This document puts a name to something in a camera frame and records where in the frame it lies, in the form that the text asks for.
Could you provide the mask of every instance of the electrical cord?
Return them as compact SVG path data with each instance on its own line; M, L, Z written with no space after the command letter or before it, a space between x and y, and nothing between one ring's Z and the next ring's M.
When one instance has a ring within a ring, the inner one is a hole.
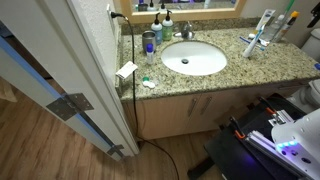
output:
M123 17L126 22L128 23L129 25L129 28L130 28L130 32L131 32L131 37L132 37L132 62L134 63L134 34L133 34L133 29L132 29L132 26L131 26L131 23L129 21L129 19L127 17L125 17L124 15L120 14L120 13L114 13L114 12L111 12L111 17L112 18L115 18L115 17ZM133 71L132 73L132 94L133 94L133 109L134 109L134 116L135 116L135 122L136 122L136 131L135 131L135 135L137 138L141 139L142 141L146 142L146 143L149 143L151 145L153 145L154 147L160 149L161 151L163 151L166 155L168 155L168 157L170 158L170 160L172 161L173 165L174 165L174 168L175 168L175 171L177 173L177 178L178 180L180 179L179 177L179 173L178 173L178 168L177 168L177 165L176 163L174 162L172 156L166 151L164 150L162 147L148 141L148 140L145 140L141 137L139 137L138 135L138 131L139 131L139 123L138 123L138 115L137 115L137 105L136 105L136 74L135 74L135 71Z

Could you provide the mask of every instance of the power outlet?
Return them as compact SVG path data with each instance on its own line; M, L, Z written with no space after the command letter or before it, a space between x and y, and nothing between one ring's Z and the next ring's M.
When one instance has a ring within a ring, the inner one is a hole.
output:
M111 8L110 8L110 4L107 4L107 14L108 14L108 18L109 18L109 22L111 24L111 29L112 29L112 33L113 33L113 36L115 36L115 26L114 26L114 22L112 20L112 17L111 17Z

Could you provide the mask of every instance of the faucet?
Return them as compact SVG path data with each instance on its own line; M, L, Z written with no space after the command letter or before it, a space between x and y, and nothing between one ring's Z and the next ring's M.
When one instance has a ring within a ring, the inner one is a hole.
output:
M174 33L174 37L182 37L183 39L192 39L195 33L192 32L192 25L188 21L188 23L184 24L181 32Z

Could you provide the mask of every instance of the sink drain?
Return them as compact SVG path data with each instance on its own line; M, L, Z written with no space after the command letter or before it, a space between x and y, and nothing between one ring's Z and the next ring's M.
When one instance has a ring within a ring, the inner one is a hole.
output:
M181 62L182 62L182 64L188 64L189 60L188 59L182 59Z

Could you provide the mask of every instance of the white sink basin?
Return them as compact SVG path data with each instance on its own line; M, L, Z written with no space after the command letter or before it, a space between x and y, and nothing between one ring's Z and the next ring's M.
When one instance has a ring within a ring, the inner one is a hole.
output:
M204 76L221 71L227 65L224 53L202 42L180 42L163 50L162 62L181 74Z

